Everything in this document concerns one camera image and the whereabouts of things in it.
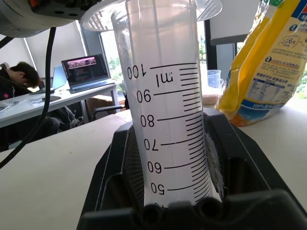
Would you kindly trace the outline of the white office desk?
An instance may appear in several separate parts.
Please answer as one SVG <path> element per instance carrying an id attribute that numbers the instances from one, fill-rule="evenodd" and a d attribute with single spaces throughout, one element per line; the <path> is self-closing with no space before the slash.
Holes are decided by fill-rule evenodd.
<path id="1" fill-rule="evenodd" d="M 54 96 L 58 96 L 60 99 L 51 102 L 48 110 L 57 110 L 64 106 L 78 103 L 93 96 L 107 92 L 112 92 L 113 95 L 116 96 L 116 85 L 117 84 L 114 83 L 73 94 L 71 94 L 69 91 L 55 92 Z M 44 108 L 44 102 L 42 100 L 44 97 L 45 96 L 42 93 L 26 94 L 1 101 L 2 104 L 7 103 L 11 104 L 11 106 L 0 112 L 0 128 L 40 115 Z"/>

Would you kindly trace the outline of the open dark laptop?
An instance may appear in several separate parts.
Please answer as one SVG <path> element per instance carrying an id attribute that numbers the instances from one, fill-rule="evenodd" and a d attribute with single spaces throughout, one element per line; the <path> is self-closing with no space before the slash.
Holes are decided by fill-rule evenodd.
<path id="1" fill-rule="evenodd" d="M 101 54 L 63 60 L 62 66 L 70 87 L 70 93 L 114 84 L 109 77 Z"/>

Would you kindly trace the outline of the clear plastic measuring cup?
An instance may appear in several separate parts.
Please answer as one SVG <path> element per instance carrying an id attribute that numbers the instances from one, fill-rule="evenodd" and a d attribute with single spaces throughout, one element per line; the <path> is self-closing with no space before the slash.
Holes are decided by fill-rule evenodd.
<path id="1" fill-rule="evenodd" d="M 202 83 L 202 104 L 215 105 L 220 96 L 224 80 L 221 78 L 221 71 L 217 69 L 207 70 L 206 74 L 201 77 Z"/>

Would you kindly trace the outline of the clear plastic graduated cylinder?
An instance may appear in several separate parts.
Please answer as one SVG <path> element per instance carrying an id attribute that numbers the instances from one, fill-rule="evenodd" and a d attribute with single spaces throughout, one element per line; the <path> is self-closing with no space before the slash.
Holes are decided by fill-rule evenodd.
<path id="1" fill-rule="evenodd" d="M 142 164 L 144 205 L 219 198 L 209 171 L 198 21 L 220 0 L 98 0 L 85 28 L 115 34 Z"/>

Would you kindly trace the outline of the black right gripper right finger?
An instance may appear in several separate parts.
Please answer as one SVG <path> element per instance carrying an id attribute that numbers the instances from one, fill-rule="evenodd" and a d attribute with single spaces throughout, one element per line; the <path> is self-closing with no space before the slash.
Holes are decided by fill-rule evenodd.
<path id="1" fill-rule="evenodd" d="M 229 195 L 287 190 L 287 185 L 251 137 L 224 114 L 204 108 L 205 147 L 213 190 Z"/>

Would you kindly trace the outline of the yellow printed food bag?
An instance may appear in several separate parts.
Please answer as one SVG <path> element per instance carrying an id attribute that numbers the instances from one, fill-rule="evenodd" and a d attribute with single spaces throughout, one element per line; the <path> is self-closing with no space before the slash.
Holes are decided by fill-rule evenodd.
<path id="1" fill-rule="evenodd" d="M 307 64 L 307 0 L 260 0 L 216 109 L 235 126 L 274 115 L 294 95 Z"/>

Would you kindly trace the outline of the open silver laptop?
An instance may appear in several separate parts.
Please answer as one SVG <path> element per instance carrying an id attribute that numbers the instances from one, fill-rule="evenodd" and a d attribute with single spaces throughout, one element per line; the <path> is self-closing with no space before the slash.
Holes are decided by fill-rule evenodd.
<path id="1" fill-rule="evenodd" d="M 52 78 L 52 89 L 54 90 L 69 90 L 69 84 L 62 65 L 54 67 L 54 74 Z"/>

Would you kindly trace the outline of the black office chair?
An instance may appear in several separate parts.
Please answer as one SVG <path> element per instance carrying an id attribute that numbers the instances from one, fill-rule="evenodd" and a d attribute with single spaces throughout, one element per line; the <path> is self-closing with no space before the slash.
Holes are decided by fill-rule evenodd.
<path id="1" fill-rule="evenodd" d="M 128 101 L 127 95 L 124 94 L 124 96 L 125 96 L 124 104 L 95 108 L 91 115 L 92 121 L 96 120 L 97 113 L 109 112 L 109 111 L 115 111 L 115 110 L 121 110 L 121 109 L 129 109 L 130 107 L 129 107 L 129 101 Z"/>

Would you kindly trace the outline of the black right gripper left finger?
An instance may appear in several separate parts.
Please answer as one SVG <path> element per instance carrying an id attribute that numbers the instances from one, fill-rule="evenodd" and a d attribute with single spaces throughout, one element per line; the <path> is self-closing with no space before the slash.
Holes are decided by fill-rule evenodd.
<path id="1" fill-rule="evenodd" d="M 144 205 L 144 180 L 132 122 L 120 126 L 92 177 L 93 211 Z"/>

